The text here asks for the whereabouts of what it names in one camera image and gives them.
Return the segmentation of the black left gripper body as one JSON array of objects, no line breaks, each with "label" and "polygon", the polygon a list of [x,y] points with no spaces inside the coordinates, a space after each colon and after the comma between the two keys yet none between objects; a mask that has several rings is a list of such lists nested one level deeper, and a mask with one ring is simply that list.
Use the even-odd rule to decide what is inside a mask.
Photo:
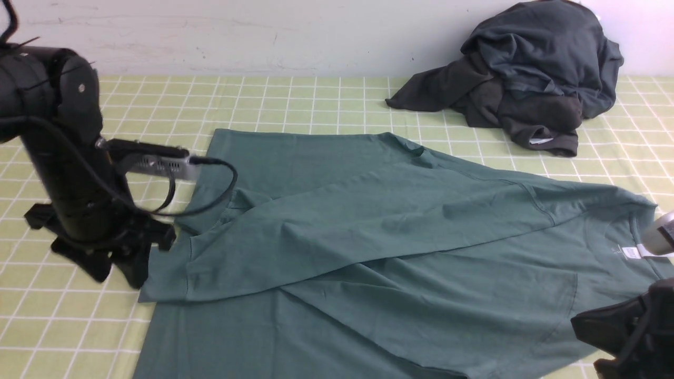
[{"label": "black left gripper body", "polygon": [[135,290],[148,278],[152,246],[167,251],[176,239],[173,225],[113,204],[34,204],[24,217],[32,230],[45,228],[55,234],[52,252],[74,262],[94,281],[103,283],[116,266]]}]

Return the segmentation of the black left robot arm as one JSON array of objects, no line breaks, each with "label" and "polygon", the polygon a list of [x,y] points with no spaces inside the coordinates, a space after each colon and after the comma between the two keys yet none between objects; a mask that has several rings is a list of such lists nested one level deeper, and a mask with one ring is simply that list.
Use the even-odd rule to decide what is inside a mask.
[{"label": "black left robot arm", "polygon": [[25,214],[55,235],[52,252],[96,282],[116,266],[128,285],[148,278],[152,245],[173,226],[135,206],[120,158],[103,148],[98,74],[65,48],[2,44],[2,142],[19,138],[49,198]]}]

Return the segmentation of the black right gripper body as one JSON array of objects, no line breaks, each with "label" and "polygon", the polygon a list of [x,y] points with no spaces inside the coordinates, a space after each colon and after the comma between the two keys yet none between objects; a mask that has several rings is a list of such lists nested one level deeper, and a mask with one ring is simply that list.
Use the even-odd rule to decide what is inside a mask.
[{"label": "black right gripper body", "polygon": [[621,304],[571,319],[576,338],[613,356],[593,364],[599,378],[673,377],[673,279]]}]

